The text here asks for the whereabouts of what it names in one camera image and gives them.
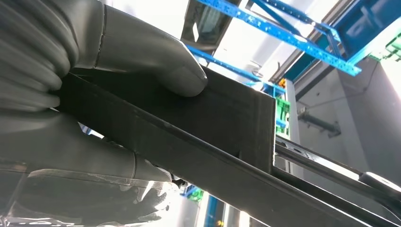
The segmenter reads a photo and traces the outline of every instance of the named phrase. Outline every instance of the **metal bar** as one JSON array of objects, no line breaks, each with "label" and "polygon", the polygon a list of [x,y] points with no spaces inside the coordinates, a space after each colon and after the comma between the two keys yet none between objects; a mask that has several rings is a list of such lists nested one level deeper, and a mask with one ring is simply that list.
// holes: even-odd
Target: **metal bar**
[{"label": "metal bar", "polygon": [[278,179],[301,189],[302,191],[312,195],[313,197],[324,201],[346,213],[358,218],[359,220],[374,227],[400,227],[368,210],[362,209],[359,206],[350,203],[330,192],[323,190],[309,182],[299,179],[279,168],[273,168],[272,174]]},{"label": "metal bar", "polygon": [[269,226],[368,226],[99,86],[67,76],[60,97],[60,110]]},{"label": "metal bar", "polygon": [[[352,5],[354,0],[342,0],[338,1],[335,6],[330,10],[327,16],[324,17],[323,22],[326,24],[331,24],[334,20],[336,20],[347,8]],[[315,41],[321,36],[318,31],[313,31],[309,36],[312,41]],[[287,71],[289,71],[290,67],[296,64],[298,61],[302,60],[305,57],[309,57],[307,54],[303,54],[300,50],[295,50],[291,56],[282,64],[281,68],[278,72],[270,79],[272,82],[280,81],[283,77],[286,77]],[[305,71],[306,68],[310,67],[310,65],[305,65],[303,68],[298,69],[297,72],[294,72],[294,76],[292,78],[288,78],[289,80],[296,82],[298,77]]]},{"label": "metal bar", "polygon": [[285,29],[292,32],[293,34],[302,36],[301,33],[296,29],[292,24],[282,18],[279,14],[269,8],[267,3],[264,0],[253,0],[256,5],[262,8],[265,12],[267,12],[270,16],[272,16],[277,22],[279,22]]},{"label": "metal bar", "polygon": [[310,24],[323,34],[326,34],[327,31],[330,31],[331,29],[333,29],[333,28],[329,27],[328,25],[324,25],[324,24],[314,21],[308,15],[306,15],[304,12],[302,12],[280,0],[254,0],[254,2],[256,4],[257,4],[257,1],[263,1],[265,4],[268,4],[282,12],[287,13],[288,15],[304,22],[305,24]]},{"label": "metal bar", "polygon": [[361,172],[340,166],[332,160],[328,160],[326,157],[316,155],[315,153],[300,147],[299,145],[290,145],[284,147],[280,144],[276,144],[276,154],[288,161],[291,161],[303,168],[306,168],[316,174],[319,174],[326,179],[330,179],[336,183],[339,183],[345,187],[352,189],[353,191],[375,200],[384,207],[388,208],[390,212],[394,213],[387,204],[398,204],[401,202],[393,197],[391,194],[387,195],[383,191],[377,188],[371,187],[359,181]]},{"label": "metal bar", "polygon": [[336,56],[341,57],[340,49],[337,45],[337,41],[334,39],[334,36],[331,33],[329,33],[329,34],[327,34],[326,37],[327,37],[327,40],[329,41],[331,49],[333,50],[333,53]]},{"label": "metal bar", "polygon": [[[214,63],[214,64],[220,65],[221,67],[224,67],[224,68],[226,68],[226,69],[228,69],[228,70],[231,70],[231,71],[233,71],[233,72],[235,72],[235,73],[238,73],[238,75],[243,76],[243,77],[245,77],[245,78],[247,78],[247,79],[250,79],[250,80],[252,80],[252,81],[261,81],[261,78],[259,78],[259,77],[257,77],[257,76],[254,76],[253,74],[251,74],[251,73],[249,73],[249,72],[247,72],[247,71],[245,71],[245,70],[236,68],[236,67],[234,67],[234,66],[232,66],[232,65],[229,65],[229,64],[224,63],[224,62],[222,62],[222,61],[219,61],[219,60],[215,59],[213,56],[211,56],[211,55],[209,55],[209,54],[207,54],[207,53],[204,53],[204,52],[202,52],[202,51],[200,51],[200,50],[198,50],[198,49],[196,49],[196,48],[193,48],[193,47],[191,47],[191,46],[187,46],[187,48],[188,48],[188,50],[189,50],[193,55],[202,57],[202,58],[204,58],[204,59],[205,59],[206,61],[208,61],[208,62],[212,62],[212,63]],[[277,85],[275,85],[275,84],[273,84],[273,83],[266,82],[266,81],[261,81],[261,82],[264,83],[264,86],[271,87],[274,91],[276,91],[275,94],[276,94],[277,96],[280,96],[280,95],[286,93],[285,89],[283,89],[283,88],[281,88],[281,87],[279,87],[279,86],[277,86]]]},{"label": "metal bar", "polygon": [[262,20],[256,16],[240,10],[237,6],[223,0],[198,0],[199,2],[213,7],[214,9],[228,15],[245,21],[246,23],[254,26],[255,28],[264,31],[271,36],[278,38],[296,48],[305,51],[305,53],[320,59],[328,64],[352,75],[357,75],[361,69],[354,64],[350,64],[345,60],[327,52],[324,49],[317,47],[314,43],[302,38],[298,35],[293,35],[290,32],[277,27],[276,25]]}]

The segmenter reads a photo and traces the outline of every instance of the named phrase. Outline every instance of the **blue metal frame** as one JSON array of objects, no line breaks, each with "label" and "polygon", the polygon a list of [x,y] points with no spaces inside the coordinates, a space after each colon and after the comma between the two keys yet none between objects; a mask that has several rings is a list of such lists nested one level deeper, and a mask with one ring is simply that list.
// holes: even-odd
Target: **blue metal frame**
[{"label": "blue metal frame", "polygon": [[[210,6],[228,16],[238,18],[240,20],[245,21],[246,23],[252,25],[253,27],[270,34],[271,36],[280,39],[290,45],[295,46],[296,48],[304,51],[305,53],[320,59],[333,67],[336,67],[344,72],[347,72],[348,74],[355,76],[357,75],[361,69],[356,67],[354,64],[347,62],[346,60],[342,59],[339,56],[336,56],[325,49],[320,48],[319,46],[315,45],[313,42],[299,36],[299,35],[294,35],[287,30],[273,24],[269,23],[268,21],[265,21],[264,19],[261,19],[257,16],[251,15],[241,9],[239,9],[236,5],[233,5],[229,2],[223,1],[223,0],[197,0],[198,2],[201,2],[207,6]],[[309,21],[308,17],[303,14],[302,12],[285,5],[284,11],[287,10],[288,12],[293,12],[293,15],[295,17],[301,18],[301,15],[303,16],[302,18],[304,21]],[[335,32],[332,32],[334,39],[337,39],[337,34]]]},{"label": "blue metal frame", "polygon": [[[400,0],[355,0],[333,25],[340,34],[341,44],[349,63],[358,63],[378,45],[384,47],[401,32],[400,9]],[[329,46],[323,36],[319,37],[317,43],[321,48]],[[284,78],[294,81],[314,60],[304,54],[285,73]]]}]

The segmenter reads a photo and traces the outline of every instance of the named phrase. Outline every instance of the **overhead structure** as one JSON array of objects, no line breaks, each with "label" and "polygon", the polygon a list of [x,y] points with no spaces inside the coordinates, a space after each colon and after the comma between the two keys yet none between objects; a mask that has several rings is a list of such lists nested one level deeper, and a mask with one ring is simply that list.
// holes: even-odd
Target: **overhead structure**
[{"label": "overhead structure", "polygon": [[[399,0],[352,1],[340,18],[333,22],[341,39],[340,53],[347,62],[357,64],[375,48],[385,46],[401,32],[401,11],[398,9],[401,9]],[[316,43],[320,48],[329,46],[322,36],[317,38]],[[317,60],[303,54],[283,69],[280,77],[294,81],[317,64]]]},{"label": "overhead structure", "polygon": [[[336,29],[325,24],[313,21],[303,12],[283,3],[278,0],[256,0],[259,6],[264,9],[267,13],[273,12],[273,17],[281,21],[283,26],[278,26],[271,23],[251,12],[246,12],[245,10],[239,9],[236,5],[233,5],[224,0],[198,0],[199,2],[210,6],[228,16],[238,18],[248,23],[249,25],[277,38],[280,39],[296,48],[304,51],[305,53],[313,56],[316,59],[320,59],[333,67],[336,67],[351,76],[357,75],[361,69],[355,66],[354,63],[348,62],[346,59],[342,58],[340,51],[338,49],[338,44],[341,43],[340,36]],[[333,52],[329,52],[325,48],[319,47],[311,40],[306,37],[300,36],[299,31],[292,27],[288,22],[285,22],[283,18],[274,13],[271,8],[283,11],[300,21],[310,24],[311,26],[318,29],[323,35],[327,37],[328,43],[331,46]]]}]

